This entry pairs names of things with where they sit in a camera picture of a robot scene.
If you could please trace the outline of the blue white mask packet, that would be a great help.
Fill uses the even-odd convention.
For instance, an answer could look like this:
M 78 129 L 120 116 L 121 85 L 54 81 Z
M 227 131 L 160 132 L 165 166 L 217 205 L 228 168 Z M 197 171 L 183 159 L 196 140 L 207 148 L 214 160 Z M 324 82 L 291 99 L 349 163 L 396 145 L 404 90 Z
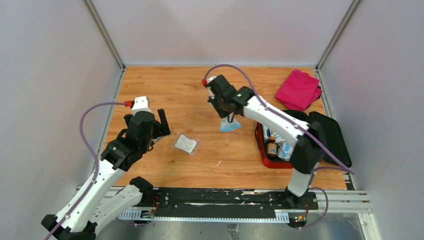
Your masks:
M 239 121 L 236 120 L 235 114 L 231 113 L 228 116 L 221 119 L 220 131 L 221 132 L 231 132 L 239 129 L 242 125 Z

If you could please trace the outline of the clear bag white gauze pad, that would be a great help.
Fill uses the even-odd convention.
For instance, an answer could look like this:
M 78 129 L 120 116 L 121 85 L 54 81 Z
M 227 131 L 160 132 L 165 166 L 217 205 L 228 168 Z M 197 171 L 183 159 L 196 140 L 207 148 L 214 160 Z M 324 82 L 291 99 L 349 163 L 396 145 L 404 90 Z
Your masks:
M 178 132 L 171 147 L 180 150 L 188 155 L 194 156 L 197 154 L 200 145 L 200 139 Z

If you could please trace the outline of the white blue bandage roll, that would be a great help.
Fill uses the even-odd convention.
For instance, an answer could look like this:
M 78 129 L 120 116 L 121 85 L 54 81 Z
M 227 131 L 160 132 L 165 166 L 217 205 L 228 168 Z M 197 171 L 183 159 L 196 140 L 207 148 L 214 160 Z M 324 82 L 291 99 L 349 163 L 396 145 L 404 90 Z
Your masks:
M 270 129 L 268 127 L 264 126 L 264 125 L 262 125 L 262 135 L 263 135 L 263 140 L 265 142 L 267 142 L 269 140 L 270 135 L 271 135 Z

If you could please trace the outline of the brown medicine bottle orange cap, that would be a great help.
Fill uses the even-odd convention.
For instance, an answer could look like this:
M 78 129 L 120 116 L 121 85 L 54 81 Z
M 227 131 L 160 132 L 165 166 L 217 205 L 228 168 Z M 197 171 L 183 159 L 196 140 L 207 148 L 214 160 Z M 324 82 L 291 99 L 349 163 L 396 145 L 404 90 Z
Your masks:
M 275 157 L 277 155 L 277 151 L 278 145 L 276 143 L 276 138 L 274 136 L 270 136 L 266 144 L 266 153 L 268 157 Z

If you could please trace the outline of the red black medicine kit case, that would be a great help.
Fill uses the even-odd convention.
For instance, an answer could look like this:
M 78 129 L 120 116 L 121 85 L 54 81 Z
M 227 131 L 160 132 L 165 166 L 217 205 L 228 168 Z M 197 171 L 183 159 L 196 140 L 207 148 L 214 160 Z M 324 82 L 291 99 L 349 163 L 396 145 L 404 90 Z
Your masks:
M 322 141 L 321 144 L 326 147 L 327 151 L 332 153 L 347 168 L 352 166 L 352 160 L 343 137 L 342 129 L 337 120 L 316 111 L 306 114 L 298 110 L 284 110 L 284 113 L 294 118 L 294 120 L 311 124 L 314 129 L 309 130 L 309 132 L 317 140 Z M 267 141 L 264 141 L 263 137 L 262 125 L 259 122 L 256 124 L 254 136 L 261 162 L 265 167 L 270 169 L 291 169 L 293 167 L 292 162 L 294 162 L 296 168 L 307 170 L 313 167 L 314 160 L 320 161 L 321 159 L 326 163 L 338 165 L 319 144 L 304 132 L 301 132 L 299 136 L 295 137 L 295 142 L 293 143 L 289 143 L 287 139 L 279 134 L 282 141 L 287 142 L 293 147 L 289 161 L 281 160 L 277 157 L 277 154 L 275 157 L 269 157 L 267 155 Z

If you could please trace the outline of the clear bag teal header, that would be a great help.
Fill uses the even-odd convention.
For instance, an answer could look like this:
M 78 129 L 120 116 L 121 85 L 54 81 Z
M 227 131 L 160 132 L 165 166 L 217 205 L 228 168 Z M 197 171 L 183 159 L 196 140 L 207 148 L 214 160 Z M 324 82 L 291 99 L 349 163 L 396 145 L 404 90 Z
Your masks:
M 277 143 L 277 157 L 285 162 L 288 162 L 293 153 L 293 147 L 286 141 L 280 141 Z

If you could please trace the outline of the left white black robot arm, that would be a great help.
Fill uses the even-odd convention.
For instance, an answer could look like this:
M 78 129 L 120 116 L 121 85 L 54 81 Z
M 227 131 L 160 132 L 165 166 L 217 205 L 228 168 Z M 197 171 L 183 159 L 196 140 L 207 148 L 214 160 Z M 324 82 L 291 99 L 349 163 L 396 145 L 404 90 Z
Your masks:
M 127 127 L 108 143 L 94 171 L 78 193 L 62 210 L 46 215 L 41 221 L 41 225 L 49 231 L 47 239 L 94 240 L 128 208 L 158 203 L 153 197 L 153 185 L 140 176 L 101 203 L 115 182 L 151 151 L 157 140 L 171 134 L 164 109 L 158 109 L 157 113 L 159 120 L 147 110 L 125 115 Z

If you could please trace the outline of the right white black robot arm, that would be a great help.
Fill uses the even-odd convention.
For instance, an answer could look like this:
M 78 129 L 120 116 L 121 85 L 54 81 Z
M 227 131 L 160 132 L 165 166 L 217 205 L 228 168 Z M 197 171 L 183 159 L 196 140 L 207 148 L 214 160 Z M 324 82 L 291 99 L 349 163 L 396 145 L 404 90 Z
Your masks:
M 201 82 L 209 92 L 208 101 L 221 117 L 235 114 L 254 120 L 280 135 L 293 147 L 289 159 L 292 174 L 283 200 L 289 208 L 301 207 L 306 202 L 313 173 L 325 155 L 323 126 L 318 122 L 299 120 L 268 105 L 253 87 L 236 89 L 223 75 Z

